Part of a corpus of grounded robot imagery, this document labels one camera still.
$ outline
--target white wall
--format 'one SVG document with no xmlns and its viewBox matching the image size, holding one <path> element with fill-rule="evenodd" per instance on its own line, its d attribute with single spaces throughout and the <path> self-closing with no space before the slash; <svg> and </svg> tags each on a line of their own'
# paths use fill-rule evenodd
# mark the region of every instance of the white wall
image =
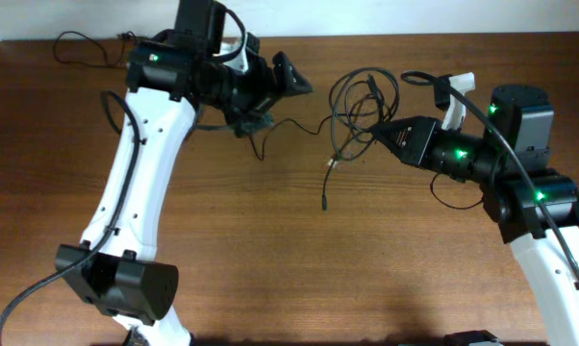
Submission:
<svg viewBox="0 0 579 346">
<path fill-rule="evenodd" d="M 225 0 L 262 37 L 579 31 L 579 0 Z M 0 38 L 173 25 L 178 0 L 0 0 Z"/>
</svg>

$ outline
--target cable connector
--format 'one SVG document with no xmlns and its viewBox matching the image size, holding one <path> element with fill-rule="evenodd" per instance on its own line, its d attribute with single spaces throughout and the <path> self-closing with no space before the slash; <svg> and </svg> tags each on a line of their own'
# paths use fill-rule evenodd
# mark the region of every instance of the cable connector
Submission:
<svg viewBox="0 0 579 346">
<path fill-rule="evenodd" d="M 452 77 L 451 74 L 446 74 L 438 78 L 449 85 L 450 77 Z M 447 111 L 448 107 L 450 107 L 450 93 L 437 86 L 433 86 L 433 90 L 435 92 L 435 107 L 442 111 Z"/>
</svg>

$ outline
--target wooden tabletop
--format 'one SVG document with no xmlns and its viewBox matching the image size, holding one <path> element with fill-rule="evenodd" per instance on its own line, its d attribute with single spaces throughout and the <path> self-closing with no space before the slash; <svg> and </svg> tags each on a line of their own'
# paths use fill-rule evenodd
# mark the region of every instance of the wooden tabletop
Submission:
<svg viewBox="0 0 579 346">
<path fill-rule="evenodd" d="M 117 42 L 105 42 L 111 56 Z M 60 244 L 77 244 L 101 198 L 118 136 L 99 91 L 125 92 L 125 71 L 61 65 L 52 42 L 0 42 L 0 312 L 52 273 Z M 485 109 L 508 83 L 544 88 L 556 116 L 550 164 L 579 185 L 579 34 L 264 38 L 269 61 L 285 51 L 313 85 L 281 101 L 277 119 L 314 128 L 329 87 L 367 65 L 398 76 L 475 73 L 468 95 Z M 99 61 L 85 43 L 72 59 Z M 443 113 L 432 90 L 401 84 L 400 117 Z M 222 122 L 207 110 L 204 122 Z M 468 117 L 465 131 L 483 128 Z M 481 208 L 451 210 L 429 192 L 431 172 L 402 165 L 382 145 L 342 163 L 321 210 L 332 154 L 329 125 L 308 136 L 291 125 L 257 161 L 249 142 L 196 132 L 176 161 L 159 228 L 157 261 L 177 265 L 175 306 L 197 337 L 232 340 L 402 341 L 468 330 L 503 340 L 545 340 L 528 283 Z M 442 199 L 468 205 L 477 185 L 440 179 Z M 65 282 L 20 305 L 6 345 L 90 345 L 126 332 L 84 305 Z"/>
</svg>

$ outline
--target black cable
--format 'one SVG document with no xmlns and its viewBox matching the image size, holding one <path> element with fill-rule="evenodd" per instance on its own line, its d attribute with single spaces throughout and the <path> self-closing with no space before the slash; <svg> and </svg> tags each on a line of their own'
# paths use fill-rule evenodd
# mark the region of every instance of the black cable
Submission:
<svg viewBox="0 0 579 346">
<path fill-rule="evenodd" d="M 386 79 L 391 83 L 392 88 L 394 90 L 394 94 L 393 94 L 393 100 L 391 105 L 388 105 L 388 103 L 386 103 L 386 99 L 384 97 L 384 93 L 383 91 L 375 85 L 374 79 L 372 78 L 371 75 L 368 76 L 368 80 L 367 81 L 359 81 L 359 82 L 355 82 L 353 84 L 351 84 L 351 82 L 356 78 L 356 76 L 358 76 L 361 73 L 364 72 L 374 72 L 374 73 L 379 73 L 381 75 L 383 75 L 384 77 L 386 77 Z M 370 93 L 365 96 L 364 98 L 362 98 L 361 100 L 359 100 L 357 103 L 355 103 L 354 105 L 352 105 L 351 107 L 349 107 L 349 97 L 351 94 L 351 90 L 354 87 L 357 87 L 358 85 L 362 85 L 362 84 L 367 84 L 369 89 L 370 89 Z M 340 112 L 339 111 L 339 104 L 340 104 L 340 100 L 343 100 L 343 106 L 344 106 L 344 112 Z M 356 109 L 356 107 L 360 104 L 360 106 L 362 105 L 362 103 L 366 100 L 374 100 L 377 103 L 377 109 L 375 111 L 371 111 L 371 112 L 366 112 L 366 113 L 355 113 L 354 110 Z M 342 76 L 338 81 L 336 81 L 333 86 L 330 88 L 330 92 L 328 93 L 328 104 L 330 106 L 330 110 L 332 111 L 332 123 L 331 123 L 331 127 L 330 127 L 330 135 L 331 135 L 331 139 L 332 139 L 332 145 L 333 145 L 333 149 L 334 149 L 334 155 L 332 156 L 332 162 L 330 164 L 330 166 L 328 167 L 328 171 L 326 172 L 326 176 L 324 178 L 324 182 L 323 182 L 323 187 L 322 187 L 322 195 L 321 195 L 321 206 L 323 210 L 327 210 L 328 209 L 328 198 L 326 197 L 326 186 L 328 184 L 328 181 L 330 179 L 330 174 L 332 173 L 332 169 L 334 168 L 334 165 L 337 163 L 337 161 L 353 161 L 356 160 L 357 158 L 361 157 L 366 150 L 368 150 L 368 148 L 370 148 L 370 146 L 376 141 L 375 137 L 370 133 L 370 129 L 373 126 L 377 126 L 380 125 L 381 123 L 384 122 L 389 122 L 392 121 L 392 119 L 394 118 L 394 116 L 396 115 L 396 112 L 398 111 L 398 106 L 400 104 L 400 92 L 399 92 L 399 87 L 398 87 L 398 82 L 396 81 L 396 78 L 394 78 L 394 75 L 392 75 L 391 72 L 389 72 L 388 70 L 384 69 L 384 68 L 380 68 L 380 67 L 364 67 L 364 68 L 359 68 L 357 70 L 354 70 L 352 72 L 347 73 L 346 75 Z M 377 113 L 377 121 L 370 125 L 367 128 L 363 128 L 358 126 L 354 120 L 352 119 L 352 117 L 358 118 L 361 116 L 369 116 L 369 115 L 373 115 Z M 336 139 L 336 124 L 337 122 L 341 123 L 342 125 L 344 125 L 348 130 L 349 130 L 349 134 L 350 136 L 348 137 L 348 139 L 342 144 L 342 146 L 339 148 L 339 145 L 337 143 L 337 139 Z M 362 139 L 362 136 L 370 136 L 370 138 L 368 139 Z M 363 149 L 356 155 L 352 155 L 351 157 L 346 157 L 343 155 L 343 151 L 345 150 L 345 148 L 347 148 L 349 146 L 349 144 L 351 144 L 352 142 L 357 141 L 361 144 L 364 145 Z"/>
<path fill-rule="evenodd" d="M 272 134 L 272 132 L 274 132 L 279 126 L 287 123 L 287 122 L 291 122 L 294 125 L 296 125 L 300 130 L 304 131 L 305 133 L 312 135 L 312 136 L 317 136 L 319 135 L 319 133 L 321 133 L 321 128 L 324 126 L 324 124 L 326 123 L 326 121 L 330 120 L 332 118 L 332 115 L 328 115 L 325 118 L 323 118 L 320 122 L 319 122 L 319 126 L 317 127 L 317 131 L 311 131 L 306 129 L 304 126 L 300 125 L 300 123 L 298 123 L 296 120 L 292 119 L 292 118 L 286 118 L 280 122 L 278 122 L 277 124 L 275 124 L 272 128 L 270 128 L 270 130 L 268 131 L 268 133 L 266 134 L 266 136 L 264 136 L 264 140 L 262 141 L 262 155 L 260 156 L 260 154 L 258 153 L 258 148 L 256 148 L 255 142 L 253 141 L 253 137 L 249 136 L 249 140 L 251 141 L 251 147 L 253 148 L 253 153 L 255 154 L 255 157 L 258 158 L 258 160 L 263 161 L 265 159 L 265 147 L 266 147 L 266 141 L 268 140 L 268 137 L 270 136 L 270 134 Z"/>
<path fill-rule="evenodd" d="M 431 188 L 431 194 L 433 195 L 433 197 L 435 197 L 436 200 L 438 200 L 441 204 L 443 204 L 444 206 L 451 208 L 453 210 L 470 210 L 473 209 L 479 205 L 481 205 L 482 203 L 484 203 L 484 194 L 482 195 L 482 198 L 480 198 L 480 200 L 478 202 L 476 202 L 475 204 L 472 204 L 471 206 L 468 207 L 456 207 L 456 206 L 452 206 L 450 204 L 447 204 L 445 202 L 442 201 L 441 198 L 439 198 L 437 196 L 437 194 L 435 193 L 435 180 L 437 179 L 438 176 L 440 176 L 441 173 L 437 173 L 435 175 L 435 177 L 433 177 L 433 180 L 431 181 L 431 184 L 429 184 L 429 187 Z"/>
<path fill-rule="evenodd" d="M 112 96 L 112 98 L 118 103 L 118 105 L 125 111 L 125 113 L 129 117 L 129 120 L 132 122 L 133 125 L 132 128 L 134 129 L 134 150 L 132 151 L 132 156 L 129 162 L 129 167 L 127 168 L 127 172 L 125 174 L 123 186 L 118 195 L 118 201 L 116 202 L 116 206 L 114 207 L 113 216 L 111 217 L 108 226 L 106 226 L 106 229 L 104 230 L 104 233 L 99 242 L 92 248 L 92 250 L 86 256 L 84 256 L 82 259 L 79 259 L 69 264 L 64 269 L 57 271 L 56 273 L 50 275 L 49 277 L 44 278 L 38 281 L 37 283 L 29 286 L 27 289 L 22 291 L 22 293 L 18 294 L 15 298 L 13 298 L 13 300 L 6 306 L 6 308 L 3 310 L 0 316 L 0 346 L 3 327 L 5 326 L 8 317 L 10 316 L 12 311 L 18 306 L 18 304 L 20 304 L 28 296 L 35 293 L 39 289 L 60 279 L 61 277 L 65 276 L 65 274 L 71 272 L 72 270 L 80 268 L 83 264 L 91 260 L 108 242 L 108 239 L 113 234 L 113 231 L 116 228 L 116 222 L 118 221 L 118 217 L 120 216 L 120 213 L 123 209 L 125 198 L 127 197 L 127 192 L 129 191 L 132 177 L 134 175 L 134 170 L 136 169 L 136 162 L 138 161 L 140 141 L 139 141 L 139 128 L 136 122 L 136 118 L 134 117 L 132 111 L 129 109 L 129 106 L 127 106 L 127 103 L 113 91 L 102 92 L 102 100 L 104 100 L 104 98 L 107 98 L 108 96 Z"/>
<path fill-rule="evenodd" d="M 491 131 L 491 135 L 497 140 L 497 142 L 499 142 L 504 152 L 508 155 L 508 158 L 511 159 L 514 165 L 516 166 L 518 173 L 520 174 L 520 178 L 527 185 L 527 187 L 529 187 L 529 191 L 534 196 L 537 196 L 538 191 L 535 185 L 533 184 L 531 177 L 529 177 L 529 173 L 527 173 L 527 171 L 522 166 L 520 159 L 514 152 L 514 149 L 510 146 L 510 143 L 508 143 L 505 137 L 501 135 L 496 126 L 492 124 L 492 122 L 482 113 L 482 111 L 480 111 L 480 109 L 478 109 L 462 93 L 460 93 L 456 88 L 442 81 L 441 79 L 421 71 L 404 72 L 401 74 L 401 79 L 409 84 L 416 86 L 434 86 L 456 97 L 456 99 L 459 100 L 459 102 L 465 105 L 467 109 L 470 110 L 478 118 L 478 120 L 480 120 L 480 122 L 484 124 L 484 126 L 488 130 Z M 569 266 L 571 267 L 571 270 L 574 273 L 574 276 L 576 277 L 576 280 L 578 280 L 579 284 L 579 265 L 576 259 L 574 258 L 573 254 L 571 253 L 571 250 L 567 245 L 566 239 L 563 237 L 561 230 L 559 230 L 557 223 L 552 218 L 550 211 L 548 211 L 548 208 L 543 203 L 543 201 L 536 200 L 535 203 L 536 205 L 538 205 L 538 208 L 540 208 L 540 211 L 544 219 L 546 220 L 546 223 L 548 224 L 554 235 L 557 237 L 557 240 L 559 241 L 559 244 L 561 245 L 561 248 L 566 256 L 567 262 L 569 263 Z"/>
<path fill-rule="evenodd" d="M 59 46 L 59 42 L 61 41 L 61 38 L 65 35 L 77 35 L 77 36 L 80 36 L 80 37 L 86 39 L 87 41 L 91 42 L 92 44 L 94 44 L 101 51 L 104 63 L 103 64 L 95 64 L 95 63 L 80 62 L 80 61 L 66 61 L 66 60 L 61 59 L 61 57 L 59 57 L 59 54 L 57 53 L 57 48 Z M 125 56 L 125 46 L 127 44 L 127 41 L 129 41 L 130 37 L 133 37 L 134 40 L 137 40 L 137 38 L 138 38 L 136 36 L 136 34 L 134 34 L 131 31 L 125 33 L 124 35 L 121 35 L 121 40 L 123 43 L 122 43 L 121 48 L 120 48 L 120 56 L 118 57 L 118 59 L 116 59 L 115 62 L 110 62 L 110 60 L 108 58 L 108 51 L 97 40 L 92 39 L 92 38 L 90 38 L 82 33 L 76 32 L 76 31 L 62 32 L 57 37 L 57 39 L 55 39 L 55 42 L 52 45 L 52 55 L 54 56 L 56 62 L 65 63 L 65 64 L 79 64 L 79 65 L 82 65 L 85 67 L 91 67 L 91 68 L 122 68 L 123 58 Z"/>
<path fill-rule="evenodd" d="M 101 98 L 101 107 L 104 109 L 104 114 L 106 114 L 106 119 L 108 120 L 110 127 L 112 127 L 116 134 L 120 136 L 121 129 L 114 122 L 112 112 L 110 111 L 110 104 L 108 103 L 108 96 L 104 93 L 101 93 L 99 96 Z"/>
<path fill-rule="evenodd" d="M 246 32 L 246 29 L 244 28 L 244 24 L 242 24 L 242 22 L 240 21 L 240 18 L 234 13 L 234 11 L 232 11 L 230 9 L 225 9 L 225 12 L 227 14 L 230 14 L 230 16 L 234 19 L 236 24 L 239 26 L 239 29 L 240 29 L 240 47 L 235 49 L 234 52 L 232 52 L 232 53 L 228 53 L 228 54 L 224 54 L 224 55 L 220 55 L 220 56 L 216 56 L 216 57 L 211 57 L 209 59 L 210 62 L 216 62 L 216 63 L 228 62 L 228 61 L 232 60 L 233 58 L 237 57 L 240 54 L 240 52 L 242 52 L 242 49 L 244 48 L 244 46 L 247 44 L 247 32 Z"/>
<path fill-rule="evenodd" d="M 494 178 L 497 174 L 497 166 L 499 165 L 499 162 L 501 161 L 501 159 L 503 159 L 503 157 L 505 156 L 505 152 L 500 152 L 499 154 L 497 154 L 496 158 L 494 159 L 494 164 L 491 167 L 491 174 L 489 177 L 489 185 L 491 186 L 491 188 L 494 188 Z"/>
</svg>

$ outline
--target black bracket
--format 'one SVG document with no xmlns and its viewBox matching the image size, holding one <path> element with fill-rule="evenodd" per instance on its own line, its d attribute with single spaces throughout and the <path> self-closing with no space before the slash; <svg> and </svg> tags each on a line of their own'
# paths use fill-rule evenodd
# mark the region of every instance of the black bracket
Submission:
<svg viewBox="0 0 579 346">
<path fill-rule="evenodd" d="M 545 238 L 550 227 L 536 201 L 541 199 L 559 227 L 579 226 L 579 190 L 568 177 L 555 170 L 532 176 L 539 196 L 535 196 L 520 178 L 502 179 L 493 189 L 480 185 L 484 192 L 484 210 L 499 224 L 503 242 L 508 244 L 519 237 L 532 234 Z"/>
<path fill-rule="evenodd" d="M 55 258 L 57 270 L 82 259 L 88 248 L 61 245 Z M 174 265 L 97 254 L 63 278 L 80 299 L 106 316 L 137 318 L 146 326 L 165 317 L 178 287 Z"/>
</svg>

